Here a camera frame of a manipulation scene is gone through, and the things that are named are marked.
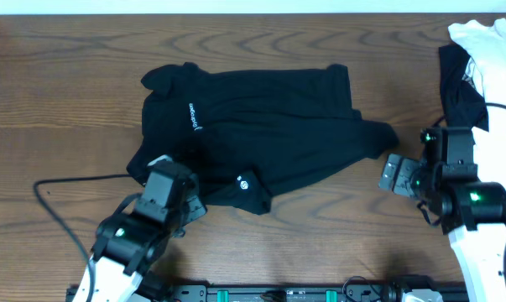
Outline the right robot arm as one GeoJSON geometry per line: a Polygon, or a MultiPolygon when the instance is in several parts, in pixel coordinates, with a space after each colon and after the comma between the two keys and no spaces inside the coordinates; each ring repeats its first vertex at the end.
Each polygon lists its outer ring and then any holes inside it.
{"type": "Polygon", "coordinates": [[[506,301],[506,188],[479,175],[472,128],[425,128],[419,159],[390,154],[382,190],[414,200],[439,227],[462,270],[471,301],[506,301]]]}

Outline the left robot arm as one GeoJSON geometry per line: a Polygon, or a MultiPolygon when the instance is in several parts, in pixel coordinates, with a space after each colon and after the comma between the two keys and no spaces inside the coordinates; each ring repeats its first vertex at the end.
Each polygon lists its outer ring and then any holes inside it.
{"type": "Polygon", "coordinates": [[[206,214],[196,176],[149,176],[144,190],[127,196],[97,228],[74,301],[128,301],[173,237],[206,214]]]}

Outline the black logo t-shirt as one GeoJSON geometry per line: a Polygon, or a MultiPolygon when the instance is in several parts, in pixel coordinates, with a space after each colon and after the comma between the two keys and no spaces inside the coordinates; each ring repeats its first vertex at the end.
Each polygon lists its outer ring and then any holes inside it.
{"type": "Polygon", "coordinates": [[[128,173],[146,182],[169,157],[197,174],[213,206],[262,215],[277,195],[313,185],[397,146],[393,128],[352,106],[348,70],[236,70],[164,65],[141,80],[142,142],[128,173]]]}

